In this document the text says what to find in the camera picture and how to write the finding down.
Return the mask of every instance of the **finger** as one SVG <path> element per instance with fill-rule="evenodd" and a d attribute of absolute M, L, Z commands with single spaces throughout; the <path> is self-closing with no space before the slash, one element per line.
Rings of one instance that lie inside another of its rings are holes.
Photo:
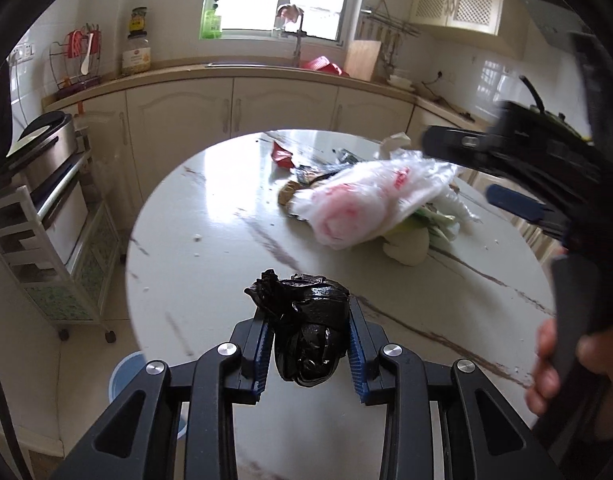
<path fill-rule="evenodd" d="M 613 328 L 582 336 L 577 343 L 577 358 L 588 370 L 607 375 L 613 383 Z"/>
<path fill-rule="evenodd" d="M 547 319 L 537 329 L 537 355 L 548 359 L 555 352 L 557 343 L 557 324 L 554 319 Z"/>
<path fill-rule="evenodd" d="M 535 388 L 529 388 L 524 398 L 528 409 L 531 410 L 532 413 L 535 413 L 537 416 L 542 416 L 546 413 L 546 400 L 535 390 Z"/>
<path fill-rule="evenodd" d="M 551 364 L 538 360 L 533 369 L 536 391 L 544 399 L 552 399 L 560 391 L 560 377 Z"/>

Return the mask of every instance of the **white spoon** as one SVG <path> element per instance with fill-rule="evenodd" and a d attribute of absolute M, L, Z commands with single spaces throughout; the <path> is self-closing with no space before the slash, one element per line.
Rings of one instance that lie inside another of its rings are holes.
<path fill-rule="evenodd" d="M 80 72 L 82 72 L 82 75 L 87 75 L 89 73 L 89 61 L 91 60 L 91 43 L 93 43 L 93 33 L 89 34 L 89 44 L 86 47 L 86 56 L 84 56 L 84 61 L 82 61 L 82 66 L 80 67 Z"/>

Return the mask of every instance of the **range hood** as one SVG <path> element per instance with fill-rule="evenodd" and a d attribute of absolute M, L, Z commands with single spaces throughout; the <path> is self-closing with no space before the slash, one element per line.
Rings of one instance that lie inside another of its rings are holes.
<path fill-rule="evenodd" d="M 591 33 L 564 0 L 522 0 L 546 42 L 574 54 L 569 32 Z"/>

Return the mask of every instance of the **lattice cabinet door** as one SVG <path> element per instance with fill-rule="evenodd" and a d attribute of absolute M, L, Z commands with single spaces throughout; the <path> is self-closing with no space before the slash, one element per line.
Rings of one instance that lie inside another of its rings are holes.
<path fill-rule="evenodd" d="M 446 25 L 450 0 L 413 0 L 411 23 Z"/>
<path fill-rule="evenodd" d="M 502 0 L 451 0 L 448 27 L 497 34 Z"/>

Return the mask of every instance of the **triangular cutout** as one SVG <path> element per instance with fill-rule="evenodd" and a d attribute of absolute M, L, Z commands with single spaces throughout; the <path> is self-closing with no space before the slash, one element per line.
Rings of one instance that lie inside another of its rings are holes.
<path fill-rule="evenodd" d="M 97 451 L 120 458 L 129 457 L 145 399 L 142 390 L 133 393 L 95 439 L 93 446 Z"/>
<path fill-rule="evenodd" d="M 498 456 L 522 449 L 524 440 L 511 426 L 508 419 L 493 402 L 493 399 L 484 390 L 476 390 L 475 399 L 480 410 L 481 423 L 489 453 Z"/>

